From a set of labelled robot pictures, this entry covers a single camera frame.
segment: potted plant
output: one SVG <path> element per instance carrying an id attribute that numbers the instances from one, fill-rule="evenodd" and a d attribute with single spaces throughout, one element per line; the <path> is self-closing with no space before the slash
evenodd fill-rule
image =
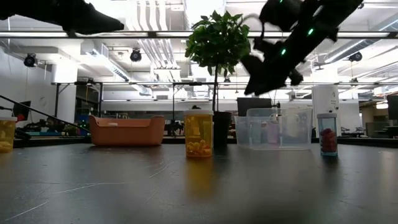
<path id="1" fill-rule="evenodd" d="M 226 78 L 228 72 L 235 72 L 239 60 L 251 50 L 249 27 L 242 25 L 242 21 L 242 14 L 232 16 L 227 11 L 221 16 L 214 11 L 210 17 L 201 16 L 201 20 L 192 26 L 193 34 L 187 40 L 185 57 L 200 67 L 207 67 L 209 74 L 215 76 L 212 105 L 215 146 L 226 145 L 231 123 L 231 113 L 218 111 L 218 75 L 223 74 Z"/>

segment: clear plastic container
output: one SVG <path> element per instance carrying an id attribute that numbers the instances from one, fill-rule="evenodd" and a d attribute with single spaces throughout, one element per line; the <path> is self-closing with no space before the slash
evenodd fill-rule
<path id="1" fill-rule="evenodd" d="M 248 118 L 235 116 L 236 142 L 238 146 L 250 147 Z"/>
<path id="2" fill-rule="evenodd" d="M 337 156 L 337 114 L 317 114 L 321 155 Z"/>
<path id="3" fill-rule="evenodd" d="M 188 110 L 184 116 L 187 157 L 210 157 L 213 148 L 213 112 Z"/>
<path id="4" fill-rule="evenodd" d="M 0 153 L 12 151 L 16 122 L 17 118 L 0 117 Z"/>
<path id="5" fill-rule="evenodd" d="M 255 150 L 310 149 L 312 109 L 250 109 L 249 147 Z"/>

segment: orange plastic bin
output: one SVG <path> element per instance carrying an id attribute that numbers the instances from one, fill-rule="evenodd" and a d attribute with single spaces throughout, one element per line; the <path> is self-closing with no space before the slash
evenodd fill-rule
<path id="1" fill-rule="evenodd" d="M 91 141 L 96 146 L 157 146 L 162 144 L 165 119 L 110 119 L 90 116 Z"/>

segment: black table surface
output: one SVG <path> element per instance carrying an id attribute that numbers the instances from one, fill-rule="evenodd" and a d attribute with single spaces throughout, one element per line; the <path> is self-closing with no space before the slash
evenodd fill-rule
<path id="1" fill-rule="evenodd" d="M 0 223 L 397 223 L 398 151 L 339 150 L 18 149 L 0 154 Z"/>

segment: plant stem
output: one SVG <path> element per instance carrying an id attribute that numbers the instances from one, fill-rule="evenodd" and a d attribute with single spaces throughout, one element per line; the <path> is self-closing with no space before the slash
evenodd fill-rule
<path id="1" fill-rule="evenodd" d="M 218 64 L 216 65 L 216 72 L 214 76 L 214 89 L 213 89 L 213 111 L 216 111 L 216 95 L 218 94 L 217 91 L 217 76 L 218 76 Z"/>

